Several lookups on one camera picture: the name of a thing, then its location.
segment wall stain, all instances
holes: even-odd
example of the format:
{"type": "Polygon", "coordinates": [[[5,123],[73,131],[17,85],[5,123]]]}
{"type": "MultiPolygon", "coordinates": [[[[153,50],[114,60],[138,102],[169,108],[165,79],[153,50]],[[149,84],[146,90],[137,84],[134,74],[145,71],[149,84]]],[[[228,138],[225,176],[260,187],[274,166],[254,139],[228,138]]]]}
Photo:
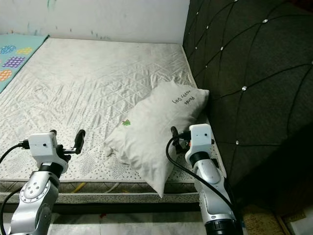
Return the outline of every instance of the wall stain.
{"type": "Polygon", "coordinates": [[[54,0],[53,4],[50,4],[50,0],[47,1],[47,8],[49,9],[50,6],[52,6],[53,8],[55,7],[55,3],[57,0],[54,0]]]}
{"type": "Polygon", "coordinates": [[[103,37],[103,40],[105,40],[105,41],[112,41],[111,38],[108,37],[108,36],[104,36],[104,37],[103,37]]]}

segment silver robot arm segment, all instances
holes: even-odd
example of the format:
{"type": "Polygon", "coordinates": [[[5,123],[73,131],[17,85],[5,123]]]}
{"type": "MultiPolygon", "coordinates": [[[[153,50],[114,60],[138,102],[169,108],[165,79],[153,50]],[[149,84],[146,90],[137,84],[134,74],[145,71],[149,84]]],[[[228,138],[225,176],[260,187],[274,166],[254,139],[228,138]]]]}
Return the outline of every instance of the silver robot arm segment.
{"type": "MultiPolygon", "coordinates": [[[[190,149],[185,154],[186,161],[193,172],[214,187],[226,200],[230,201],[225,189],[225,177],[218,163],[211,159],[211,126],[208,124],[189,127],[190,149]]],[[[208,235],[241,235],[240,223],[230,206],[212,189],[195,179],[195,188],[199,193],[202,220],[208,235]]]]}
{"type": "Polygon", "coordinates": [[[85,131],[80,130],[73,148],[57,144],[56,131],[37,133],[29,137],[29,148],[37,162],[29,181],[20,191],[20,203],[11,220],[10,235],[46,235],[51,213],[59,193],[59,178],[68,168],[71,153],[79,154],[85,131]]]}

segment tufted headboard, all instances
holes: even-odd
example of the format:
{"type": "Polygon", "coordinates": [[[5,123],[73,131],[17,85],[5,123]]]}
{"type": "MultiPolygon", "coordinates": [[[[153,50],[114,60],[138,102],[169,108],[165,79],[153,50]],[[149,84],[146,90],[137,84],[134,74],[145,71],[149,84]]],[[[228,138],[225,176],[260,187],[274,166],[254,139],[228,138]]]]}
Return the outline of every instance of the tufted headboard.
{"type": "MultiPolygon", "coordinates": [[[[230,184],[248,182],[313,121],[313,14],[281,0],[191,0],[183,47],[198,87],[210,90],[230,184]]],[[[305,168],[313,154],[294,157],[305,168]]]]}

